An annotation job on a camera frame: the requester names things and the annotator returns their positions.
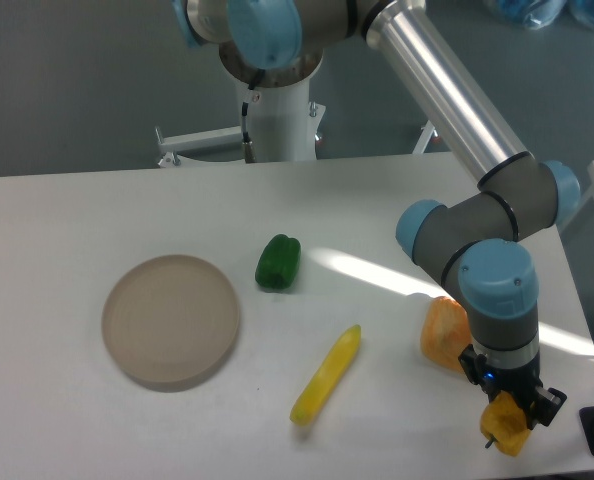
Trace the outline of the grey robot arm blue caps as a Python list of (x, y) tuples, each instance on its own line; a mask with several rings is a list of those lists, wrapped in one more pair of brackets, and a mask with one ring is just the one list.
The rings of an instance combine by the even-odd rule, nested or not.
[(538, 162), (476, 84), (422, 1), (176, 1), (188, 45), (216, 44), (243, 70), (239, 140), (262, 160), (254, 99), (326, 47), (360, 36), (379, 51), (476, 181), (452, 207), (411, 205), (396, 239), (466, 311), (472, 340), (459, 355), (468, 381), (490, 400), (508, 393), (529, 427), (549, 425), (563, 392), (540, 380), (538, 280), (522, 241), (568, 216), (580, 199), (565, 165)]

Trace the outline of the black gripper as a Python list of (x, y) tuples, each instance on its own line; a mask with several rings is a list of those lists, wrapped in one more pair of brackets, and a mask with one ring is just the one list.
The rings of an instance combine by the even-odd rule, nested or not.
[(555, 388), (545, 389), (540, 379), (539, 358), (516, 369), (489, 366), (486, 356), (468, 345), (458, 357), (467, 380), (486, 394), (492, 402), (501, 392), (510, 393), (517, 405), (531, 405), (527, 413), (527, 427), (549, 427), (566, 402), (566, 394)]

